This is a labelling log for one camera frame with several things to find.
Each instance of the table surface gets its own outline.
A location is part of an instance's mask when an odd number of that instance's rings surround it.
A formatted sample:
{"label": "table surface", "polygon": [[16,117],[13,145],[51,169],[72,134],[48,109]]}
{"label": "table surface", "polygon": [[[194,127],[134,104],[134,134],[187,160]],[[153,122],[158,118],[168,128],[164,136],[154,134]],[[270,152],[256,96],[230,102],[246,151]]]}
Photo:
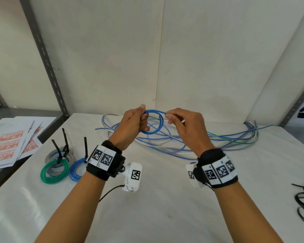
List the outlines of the table surface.
{"label": "table surface", "polygon": [[[64,127],[77,159],[107,138],[101,115],[73,114],[52,138],[64,145]],[[118,122],[119,117],[109,117]],[[244,130],[242,124],[206,123],[216,134]],[[69,177],[48,185],[40,180],[44,158],[53,150],[45,142],[0,188],[0,242],[33,242],[75,183]],[[126,162],[143,165],[140,189],[111,192],[98,205],[86,242],[232,242],[214,192],[192,188],[187,161],[162,154],[138,143],[124,151]],[[304,184],[304,145],[281,127],[260,131],[252,147],[228,152],[239,181],[285,243],[304,242],[304,222],[296,213],[294,195]],[[123,184],[123,176],[110,178],[102,194]]]}

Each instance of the person's right hand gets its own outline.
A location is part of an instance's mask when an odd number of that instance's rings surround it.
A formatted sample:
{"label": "person's right hand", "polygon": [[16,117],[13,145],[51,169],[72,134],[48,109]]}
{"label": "person's right hand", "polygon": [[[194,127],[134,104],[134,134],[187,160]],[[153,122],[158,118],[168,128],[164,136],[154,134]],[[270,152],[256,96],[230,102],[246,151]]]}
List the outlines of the person's right hand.
{"label": "person's right hand", "polygon": [[203,116],[199,112],[191,112],[185,109],[176,108],[167,111],[166,118],[169,124],[177,127],[178,134],[182,141],[189,147],[198,157],[210,149],[215,147],[207,134]]}

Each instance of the white table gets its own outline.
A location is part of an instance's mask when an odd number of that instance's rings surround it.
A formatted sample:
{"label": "white table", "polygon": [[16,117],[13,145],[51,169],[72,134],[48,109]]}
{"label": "white table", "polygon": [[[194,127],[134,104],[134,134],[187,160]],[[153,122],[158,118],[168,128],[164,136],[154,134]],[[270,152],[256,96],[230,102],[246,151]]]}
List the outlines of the white table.
{"label": "white table", "polygon": [[[81,158],[84,136],[89,152],[107,138],[107,131],[94,130],[100,127],[100,118],[75,113],[52,139],[64,145],[64,127],[76,158]],[[244,128],[207,123],[207,129],[216,134]],[[53,148],[51,141],[44,143],[0,188],[0,243],[33,242],[74,187],[69,177],[53,185],[40,180],[44,158]],[[304,242],[304,223],[293,198],[301,189],[291,185],[304,184],[304,145],[281,127],[269,127],[260,131],[254,146],[228,155],[241,184],[283,241]],[[137,193],[114,190],[102,200],[86,242],[232,242],[214,192],[191,187],[186,161],[135,142],[124,156],[127,162],[143,165],[140,189]],[[110,178],[102,194],[122,183],[122,175]]]}

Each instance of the person's left hand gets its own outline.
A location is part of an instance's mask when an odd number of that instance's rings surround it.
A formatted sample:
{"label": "person's left hand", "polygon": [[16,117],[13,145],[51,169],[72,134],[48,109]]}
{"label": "person's left hand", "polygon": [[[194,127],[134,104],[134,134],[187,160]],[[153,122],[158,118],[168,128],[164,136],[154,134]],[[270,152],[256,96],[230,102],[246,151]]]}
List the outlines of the person's left hand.
{"label": "person's left hand", "polygon": [[147,126],[149,114],[144,114],[145,110],[145,105],[142,104],[139,108],[125,112],[119,126],[109,138],[109,141],[115,147],[124,151],[135,140],[141,130],[150,130],[150,127]]}

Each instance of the hand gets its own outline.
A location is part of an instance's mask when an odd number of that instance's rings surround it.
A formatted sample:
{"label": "hand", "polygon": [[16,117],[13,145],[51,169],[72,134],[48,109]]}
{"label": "hand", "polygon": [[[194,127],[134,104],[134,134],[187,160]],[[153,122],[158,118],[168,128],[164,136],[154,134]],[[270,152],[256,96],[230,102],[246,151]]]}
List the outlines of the hand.
{"label": "hand", "polygon": [[124,151],[135,140],[141,130],[149,131],[147,118],[149,114],[145,112],[145,105],[125,112],[119,126],[109,138],[115,147]]}
{"label": "hand", "polygon": [[185,109],[176,108],[167,111],[166,118],[169,124],[177,127],[178,134],[182,141],[189,147],[198,158],[200,155],[215,147],[207,134],[203,116],[199,112],[191,112]]}

